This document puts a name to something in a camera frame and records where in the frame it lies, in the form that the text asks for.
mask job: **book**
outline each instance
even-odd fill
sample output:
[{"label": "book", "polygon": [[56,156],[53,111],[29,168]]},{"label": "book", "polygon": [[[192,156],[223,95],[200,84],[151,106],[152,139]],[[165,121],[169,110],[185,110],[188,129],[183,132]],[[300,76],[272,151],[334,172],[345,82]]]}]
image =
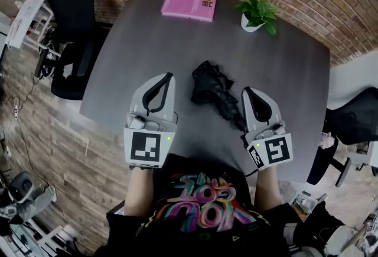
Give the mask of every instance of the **book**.
[{"label": "book", "polygon": [[217,0],[165,0],[161,14],[212,22]]}]

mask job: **black cloth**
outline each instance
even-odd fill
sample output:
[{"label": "black cloth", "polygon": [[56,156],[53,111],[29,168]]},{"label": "black cloth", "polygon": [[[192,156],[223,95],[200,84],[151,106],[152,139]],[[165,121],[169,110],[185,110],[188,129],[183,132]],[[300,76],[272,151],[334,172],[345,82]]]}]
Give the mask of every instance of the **black cloth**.
[{"label": "black cloth", "polygon": [[304,223],[306,229],[325,246],[332,234],[345,224],[325,209],[325,201],[319,203]]},{"label": "black cloth", "polygon": [[344,106],[327,109],[325,120],[344,145],[378,141],[378,89],[370,87]]},{"label": "black cloth", "polygon": [[317,245],[288,204],[265,213],[256,210],[243,174],[232,168],[169,155],[158,173],[150,217],[108,214],[109,240],[96,257],[120,256],[125,245],[180,255],[290,256],[283,237],[287,223],[298,225],[296,245]]},{"label": "black cloth", "polygon": [[232,119],[239,130],[245,131],[246,124],[236,105],[237,99],[229,92],[234,82],[209,61],[204,61],[193,71],[193,78],[194,90],[191,101],[197,105],[215,104],[225,120]]}]

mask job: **cable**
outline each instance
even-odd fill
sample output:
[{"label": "cable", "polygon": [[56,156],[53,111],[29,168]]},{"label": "cable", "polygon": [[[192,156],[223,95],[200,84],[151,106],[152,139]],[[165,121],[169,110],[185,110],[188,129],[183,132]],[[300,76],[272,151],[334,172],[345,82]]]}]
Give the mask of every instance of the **cable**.
[{"label": "cable", "polygon": [[[7,130],[7,133],[9,133],[9,129],[10,129],[10,126],[11,126],[11,120],[12,120],[12,114],[13,114],[13,111],[17,111],[17,113],[15,113],[15,117],[17,116],[16,118],[16,121],[17,121],[17,124],[18,124],[18,127],[19,127],[19,130],[20,130],[20,133],[21,133],[21,138],[22,140],[24,141],[24,145],[25,145],[25,150],[26,150],[26,155],[28,157],[28,160],[29,160],[29,165],[31,167],[31,169],[33,170],[34,174],[40,178],[41,180],[43,180],[43,182],[45,182],[47,185],[49,185],[49,183],[43,179],[39,174],[37,174],[37,172],[35,171],[34,167],[33,167],[33,164],[31,163],[31,159],[30,159],[30,155],[29,155],[29,150],[28,150],[28,146],[27,146],[27,143],[26,143],[26,140],[25,140],[25,136],[24,136],[24,133],[22,131],[22,128],[21,128],[21,125],[19,123],[19,113],[22,109],[22,106],[23,104],[28,100],[29,98],[29,95],[32,93],[32,91],[34,90],[34,87],[35,85],[38,84],[38,82],[40,81],[41,78],[38,78],[37,81],[35,81],[35,77],[33,75],[33,72],[30,71],[30,76],[31,76],[31,82],[32,82],[32,86],[31,86],[31,89],[30,91],[25,95],[25,98],[24,100],[21,101],[21,99],[16,96],[16,97],[13,97],[13,96],[10,96],[6,102],[5,102],[5,105],[8,103],[8,101],[13,98],[14,99],[14,104],[13,104],[13,108],[11,110],[11,113],[9,114],[9,124],[8,124],[8,130]],[[3,131],[3,135],[4,135],[4,138],[5,138],[5,145],[8,146],[8,138],[5,136],[5,132],[4,132],[4,126],[1,124],[1,130]],[[9,155],[8,155],[8,168],[10,169],[10,163],[9,163]]]},{"label": "cable", "polygon": [[32,71],[30,72],[30,77],[31,77],[31,83],[32,83],[32,85],[31,85],[31,89],[30,89],[30,91],[25,95],[25,99],[24,99],[22,102],[19,102],[19,109],[18,109],[18,112],[21,111],[23,104],[24,104],[24,103],[27,101],[27,99],[29,98],[29,95],[32,93],[32,91],[33,91],[33,89],[34,89],[34,86],[37,85],[37,84],[39,83],[39,81],[41,80],[41,77],[39,77],[39,78],[37,79],[37,81],[35,82],[34,79],[36,79],[36,77],[34,77]]},{"label": "cable", "polygon": [[249,174],[244,174],[244,177],[248,177],[248,176],[254,175],[254,173],[256,173],[257,171],[259,171],[259,169],[255,169],[254,171],[252,171]]},{"label": "cable", "polygon": [[31,160],[30,160],[29,151],[28,151],[28,145],[27,145],[27,143],[26,143],[26,140],[25,140],[25,137],[24,137],[24,133],[23,133],[23,131],[22,131],[22,128],[21,128],[21,125],[19,124],[18,119],[17,119],[17,123],[18,123],[19,131],[20,131],[20,133],[21,133],[21,138],[22,138],[22,140],[24,141],[24,144],[25,144],[26,155],[27,155],[27,157],[28,157],[29,165],[30,165],[31,169],[33,170],[34,174],[35,174],[37,177],[39,177],[40,179],[42,179],[42,180],[46,183],[46,185],[49,186],[49,183],[48,183],[47,181],[45,181],[45,179],[43,179],[40,175],[38,175],[37,172],[35,172],[35,169],[34,169],[32,163],[31,163]]}]

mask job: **black t-shirt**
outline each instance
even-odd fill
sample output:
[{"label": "black t-shirt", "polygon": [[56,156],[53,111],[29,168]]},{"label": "black t-shirt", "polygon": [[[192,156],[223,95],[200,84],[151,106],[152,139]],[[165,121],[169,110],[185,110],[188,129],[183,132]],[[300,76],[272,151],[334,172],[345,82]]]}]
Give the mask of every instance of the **black t-shirt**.
[{"label": "black t-shirt", "polygon": [[[290,256],[283,237],[299,217],[287,204],[261,213],[251,204],[245,177],[220,164],[169,155],[154,172],[155,203],[149,218],[108,214],[109,240],[95,256],[122,256],[122,247],[204,252],[250,252],[253,256]],[[296,229],[298,245],[309,245]]]}]

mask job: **chair base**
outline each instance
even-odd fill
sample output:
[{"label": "chair base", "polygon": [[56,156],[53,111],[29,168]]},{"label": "chair base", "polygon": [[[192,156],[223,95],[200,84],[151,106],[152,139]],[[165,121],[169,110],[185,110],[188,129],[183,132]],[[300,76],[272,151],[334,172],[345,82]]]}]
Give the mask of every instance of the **chair base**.
[{"label": "chair base", "polygon": [[336,187],[340,187],[348,174],[350,166],[352,165],[352,160],[348,157],[346,163],[342,164],[332,157],[330,164],[340,171],[340,176],[338,177],[338,180],[336,182]]}]

